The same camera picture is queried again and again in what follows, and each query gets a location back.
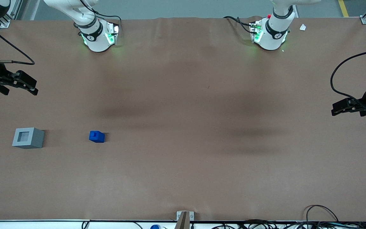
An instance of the metal frame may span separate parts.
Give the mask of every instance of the metal frame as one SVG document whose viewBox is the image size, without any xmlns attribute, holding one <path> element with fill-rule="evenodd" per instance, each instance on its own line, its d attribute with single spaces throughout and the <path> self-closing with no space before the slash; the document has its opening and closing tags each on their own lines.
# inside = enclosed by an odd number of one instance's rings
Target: metal frame
<svg viewBox="0 0 366 229">
<path fill-rule="evenodd" d="M 0 28 L 8 28 L 10 20 L 17 19 L 19 9 L 21 8 L 24 0 L 16 0 L 11 11 L 9 11 L 4 17 L 0 18 Z"/>
<path fill-rule="evenodd" d="M 179 221 L 175 220 L 0 220 L 0 229 L 6 228 L 58 228 L 58 229 L 79 229 L 80 225 L 82 228 L 102 228 L 102 229 L 113 229 L 113 228 L 124 228 L 124 229 L 137 229 L 138 227 L 143 229 L 151 228 L 154 225 L 159 226 L 161 229 L 210 229 L 210 228 L 232 228 L 232 229 L 248 229 L 250 225 L 258 226 L 255 222 L 242 221 L 242 220 L 211 220 L 211 221 L 183 221 L 183 217 L 179 218 Z M 294 223 L 289 229 L 297 229 L 301 224 L 305 224 L 306 221 L 272 221 L 276 223 L 279 229 L 283 229 L 285 226 L 289 226 Z M 309 221 L 309 224 L 317 224 L 318 221 Z M 257 229 L 263 229 L 263 225 L 257 227 Z"/>
<path fill-rule="evenodd" d="M 269 220 L 276 224 L 293 224 L 305 222 L 305 220 Z M 176 220 L 88 220 L 88 219 L 44 219 L 44 220 L 0 220 L 0 223 L 26 223 L 26 222 L 102 222 L 102 223 L 176 223 Z M 319 223 L 320 221 L 309 220 L 309 223 Z M 190 223 L 196 224 L 247 224 L 246 220 L 191 220 Z"/>
</svg>

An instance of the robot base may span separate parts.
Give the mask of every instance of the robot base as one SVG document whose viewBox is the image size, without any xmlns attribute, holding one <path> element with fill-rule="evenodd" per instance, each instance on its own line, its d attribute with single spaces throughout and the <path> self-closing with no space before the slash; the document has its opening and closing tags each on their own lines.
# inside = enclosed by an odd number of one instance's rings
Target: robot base
<svg viewBox="0 0 366 229">
<path fill-rule="evenodd" d="M 285 42 L 286 35 L 288 32 L 283 35 L 280 39 L 273 39 L 272 35 L 270 35 L 266 31 L 266 21 L 268 20 L 267 17 L 263 18 L 260 21 L 256 21 L 253 24 L 249 25 L 251 32 L 256 32 L 257 34 L 251 33 L 251 41 L 253 43 L 258 44 L 261 48 L 266 50 L 275 50 L 281 46 L 283 42 Z"/>
</svg>

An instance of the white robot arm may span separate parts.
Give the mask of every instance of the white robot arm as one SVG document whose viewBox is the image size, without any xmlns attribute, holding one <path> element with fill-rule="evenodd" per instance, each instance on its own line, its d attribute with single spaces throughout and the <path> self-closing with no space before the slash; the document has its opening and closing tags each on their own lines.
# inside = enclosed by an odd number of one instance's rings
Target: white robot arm
<svg viewBox="0 0 366 229">
<path fill-rule="evenodd" d="M 273 14 L 250 25 L 251 40 L 266 50 L 275 50 L 285 42 L 289 25 L 296 16 L 293 5 L 315 4 L 321 0 L 270 0 Z"/>
<path fill-rule="evenodd" d="M 98 0 L 44 0 L 45 3 L 62 11 L 76 23 L 84 43 L 94 52 L 103 52 L 116 44 L 119 27 L 96 14 L 86 6 L 94 6 Z"/>
</svg>

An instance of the gray square block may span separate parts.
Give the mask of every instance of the gray square block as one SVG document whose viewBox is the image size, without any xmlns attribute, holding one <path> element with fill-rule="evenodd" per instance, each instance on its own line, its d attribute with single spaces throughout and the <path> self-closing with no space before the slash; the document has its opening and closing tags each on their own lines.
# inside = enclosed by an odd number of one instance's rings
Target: gray square block
<svg viewBox="0 0 366 229">
<path fill-rule="evenodd" d="M 45 132 L 34 127 L 17 128 L 13 137 L 12 146 L 22 149 L 42 148 Z"/>
</svg>

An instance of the metal bracket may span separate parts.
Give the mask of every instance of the metal bracket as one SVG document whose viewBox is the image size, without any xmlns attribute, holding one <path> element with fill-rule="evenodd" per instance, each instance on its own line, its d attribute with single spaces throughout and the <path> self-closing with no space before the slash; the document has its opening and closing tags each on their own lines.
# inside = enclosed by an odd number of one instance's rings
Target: metal bracket
<svg viewBox="0 0 366 229">
<path fill-rule="evenodd" d="M 361 23 L 362 23 L 362 24 L 366 24 L 366 20 L 363 18 L 363 16 L 362 16 L 362 15 L 360 15 L 360 20 L 361 20 Z"/>
<path fill-rule="evenodd" d="M 261 39 L 260 37 L 263 34 L 262 30 L 262 20 L 256 21 L 254 23 L 249 24 L 249 30 L 251 32 L 256 32 L 257 34 L 251 33 L 251 41 L 252 43 L 259 42 Z"/>
<path fill-rule="evenodd" d="M 179 220 L 180 215 L 182 214 L 182 212 L 186 212 L 186 211 L 178 211 L 176 212 L 176 220 Z M 194 212 L 189 212 L 189 219 L 190 221 L 194 220 Z"/>
<path fill-rule="evenodd" d="M 174 229 L 189 229 L 190 228 L 190 221 L 191 221 L 191 214 L 192 212 L 188 211 L 181 211 L 179 214 L 179 219 L 177 220 L 176 226 Z"/>
<path fill-rule="evenodd" d="M 1 26 L 0 28 L 8 28 L 12 17 L 9 14 L 5 14 L 5 16 L 0 18 Z"/>
</svg>

